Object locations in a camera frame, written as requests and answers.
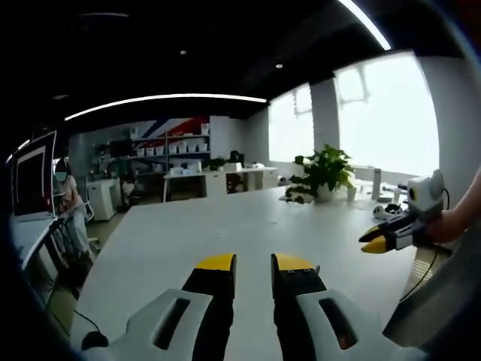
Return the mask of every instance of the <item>human hand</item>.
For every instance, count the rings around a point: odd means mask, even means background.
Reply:
[[[456,210],[443,211],[441,217],[428,224],[428,233],[436,243],[447,243],[462,235],[465,228]]]

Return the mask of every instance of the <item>black ceiling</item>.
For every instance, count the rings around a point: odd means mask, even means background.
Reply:
[[[421,2],[357,3],[393,50],[461,56],[443,22]],[[79,132],[156,117],[248,117],[263,105],[175,99],[121,105],[63,122],[78,111],[138,96],[223,93],[272,99],[383,53],[336,0],[222,4],[83,1],[12,11],[7,99],[23,131],[18,139],[59,124]],[[91,13],[128,17],[84,16]],[[68,97],[54,100],[60,95]]]

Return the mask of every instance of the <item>floor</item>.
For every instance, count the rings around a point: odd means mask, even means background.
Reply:
[[[157,202],[161,202],[159,197],[144,199],[140,204],[152,204]],[[117,213],[109,221],[91,222],[87,225],[88,236],[90,238],[95,237],[98,239],[98,247],[100,248],[100,250],[105,246],[110,235],[119,225],[120,221],[123,219],[124,216],[125,214]],[[416,288],[413,292],[411,292],[411,294],[416,292],[420,287],[422,287],[422,285],[424,285],[429,280],[429,278],[432,277],[432,275],[442,266],[444,261],[446,261],[446,259],[448,258],[446,254],[438,252],[433,266],[423,278],[423,275],[427,272],[429,265],[433,261],[434,255],[435,252],[431,249],[420,248],[417,250],[413,268],[411,269],[411,275],[407,282],[403,296],[410,292],[413,287]],[[68,339],[68,330],[70,330],[71,328],[75,304],[75,298],[68,291],[56,290],[55,292],[53,292],[47,305],[47,308],[50,311],[50,318],[52,320],[52,323],[56,326],[61,335],[64,335],[66,339]]]

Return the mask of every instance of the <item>computer monitor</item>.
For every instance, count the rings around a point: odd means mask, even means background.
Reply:
[[[52,155],[56,133],[50,133],[18,150],[13,157],[12,199],[20,220],[53,216]]]

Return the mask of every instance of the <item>window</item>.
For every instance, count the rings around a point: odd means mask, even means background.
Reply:
[[[276,98],[269,106],[269,160],[293,162],[314,151],[314,126],[309,84]]]
[[[413,53],[335,72],[340,148],[352,164],[428,175],[439,168],[431,94]]]

